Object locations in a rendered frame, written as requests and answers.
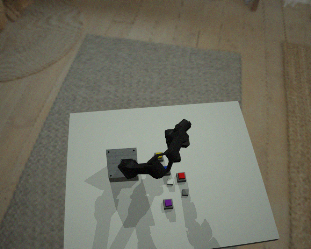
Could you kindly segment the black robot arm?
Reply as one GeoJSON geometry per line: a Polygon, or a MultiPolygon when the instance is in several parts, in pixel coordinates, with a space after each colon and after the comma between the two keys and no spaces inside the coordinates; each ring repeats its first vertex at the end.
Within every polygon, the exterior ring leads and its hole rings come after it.
{"type": "Polygon", "coordinates": [[[121,159],[118,168],[127,179],[134,178],[138,174],[149,174],[155,179],[162,178],[171,170],[173,162],[178,158],[180,149],[187,148],[190,145],[189,135],[186,131],[191,128],[191,125],[190,121],[183,119],[180,123],[175,125],[174,129],[168,132],[165,138],[170,142],[170,145],[164,153],[156,154],[147,163],[142,164],[138,164],[133,159],[121,159]],[[163,155],[169,159],[166,169],[157,159],[159,156],[163,155]]]}

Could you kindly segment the purple button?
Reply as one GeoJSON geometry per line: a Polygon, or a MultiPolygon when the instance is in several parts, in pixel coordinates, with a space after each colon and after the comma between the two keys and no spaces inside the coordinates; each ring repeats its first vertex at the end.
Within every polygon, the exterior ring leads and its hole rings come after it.
{"type": "Polygon", "coordinates": [[[173,201],[172,199],[163,200],[164,209],[173,209],[173,201]]]}

